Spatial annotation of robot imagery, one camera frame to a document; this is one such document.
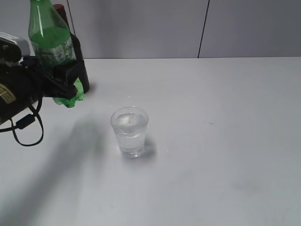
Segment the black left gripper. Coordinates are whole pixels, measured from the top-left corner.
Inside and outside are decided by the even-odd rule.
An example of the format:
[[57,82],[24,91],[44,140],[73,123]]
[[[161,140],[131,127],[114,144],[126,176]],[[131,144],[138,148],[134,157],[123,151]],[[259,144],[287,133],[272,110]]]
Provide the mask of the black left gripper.
[[75,60],[64,65],[45,69],[34,56],[25,56],[19,62],[0,59],[0,123],[12,118],[24,109],[32,112],[16,122],[30,125],[38,120],[43,97],[71,99],[76,96],[75,81],[82,74],[84,62]]

